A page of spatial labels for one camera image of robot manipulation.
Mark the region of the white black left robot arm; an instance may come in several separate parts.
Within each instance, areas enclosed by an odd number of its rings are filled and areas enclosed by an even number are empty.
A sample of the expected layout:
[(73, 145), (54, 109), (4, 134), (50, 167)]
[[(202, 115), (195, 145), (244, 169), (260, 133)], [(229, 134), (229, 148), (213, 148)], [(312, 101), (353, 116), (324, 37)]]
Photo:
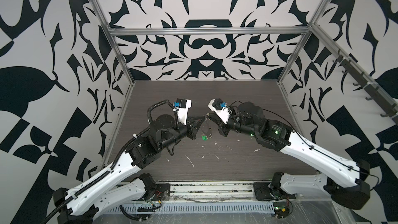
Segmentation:
[(196, 139), (205, 120), (205, 116), (184, 116), (180, 120), (179, 112), (157, 119), (148, 114), (148, 127), (130, 139), (111, 164), (82, 184), (53, 193), (56, 208), (41, 223), (56, 217), (59, 224), (91, 224), (108, 210), (128, 201), (150, 200), (157, 184), (149, 173), (127, 185), (119, 186), (119, 183), (155, 162), (163, 150), (172, 155), (174, 146), (182, 139)]

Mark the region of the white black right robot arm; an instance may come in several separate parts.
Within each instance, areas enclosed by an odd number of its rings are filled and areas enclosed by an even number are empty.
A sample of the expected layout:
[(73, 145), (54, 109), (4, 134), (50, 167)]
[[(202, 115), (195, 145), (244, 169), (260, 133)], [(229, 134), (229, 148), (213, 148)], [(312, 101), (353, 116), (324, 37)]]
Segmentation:
[(372, 189), (365, 181), (371, 176), (368, 162), (345, 159), (316, 145), (293, 127), (267, 119), (263, 109), (252, 102), (233, 108), (222, 99), (212, 99), (208, 107), (208, 117), (222, 136), (231, 131), (247, 134), (261, 146), (299, 159), (325, 175), (322, 189), (339, 205), (360, 210), (370, 200)]

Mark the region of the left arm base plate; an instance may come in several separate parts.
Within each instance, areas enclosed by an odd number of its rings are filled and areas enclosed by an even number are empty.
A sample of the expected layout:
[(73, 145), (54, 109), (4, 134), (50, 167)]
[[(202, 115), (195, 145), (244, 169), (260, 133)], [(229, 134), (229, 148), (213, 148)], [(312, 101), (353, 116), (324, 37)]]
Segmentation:
[(156, 183), (156, 187), (145, 193), (142, 198), (131, 199), (131, 201), (165, 200), (170, 196), (171, 185), (169, 183)]

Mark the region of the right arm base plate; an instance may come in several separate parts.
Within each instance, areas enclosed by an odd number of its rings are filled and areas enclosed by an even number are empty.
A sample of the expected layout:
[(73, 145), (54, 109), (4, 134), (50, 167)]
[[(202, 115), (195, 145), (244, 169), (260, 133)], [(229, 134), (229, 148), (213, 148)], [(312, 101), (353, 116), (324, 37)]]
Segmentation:
[(253, 183), (255, 198), (258, 201), (278, 201), (296, 199), (295, 194), (290, 195), (273, 183)]

